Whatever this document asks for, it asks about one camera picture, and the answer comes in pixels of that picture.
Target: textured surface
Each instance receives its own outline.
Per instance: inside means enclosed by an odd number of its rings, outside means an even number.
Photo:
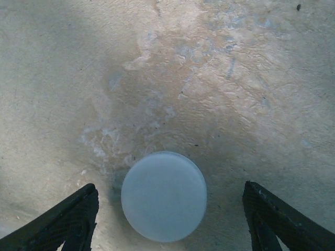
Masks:
[[[241,196],[254,180],[335,232],[334,10],[0,0],[0,220],[23,225],[92,182],[93,250],[250,250]],[[160,150],[208,184],[202,224],[169,245],[135,233],[117,195]]]

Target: round disc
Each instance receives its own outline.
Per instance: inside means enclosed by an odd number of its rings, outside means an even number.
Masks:
[[[207,204],[206,183],[185,156],[158,152],[130,169],[122,185],[121,203],[138,233],[157,242],[175,242],[201,222]]]

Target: circular object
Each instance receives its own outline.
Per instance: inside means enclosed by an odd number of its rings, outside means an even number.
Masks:
[[[199,168],[172,152],[150,154],[128,172],[121,203],[130,225],[157,242],[179,241],[201,222],[207,189]]]

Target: concrete floor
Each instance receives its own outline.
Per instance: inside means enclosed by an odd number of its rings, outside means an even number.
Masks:
[[[84,184],[96,250],[250,250],[253,180],[335,232],[333,0],[0,0],[0,230]],[[188,156],[208,210],[183,241],[131,229],[122,177]]]

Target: floor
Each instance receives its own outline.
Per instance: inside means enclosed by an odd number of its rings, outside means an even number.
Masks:
[[[250,250],[246,180],[335,232],[333,0],[0,0],[0,21],[4,234],[92,182],[93,251]],[[172,244],[134,232],[119,201],[160,150],[208,187]]]

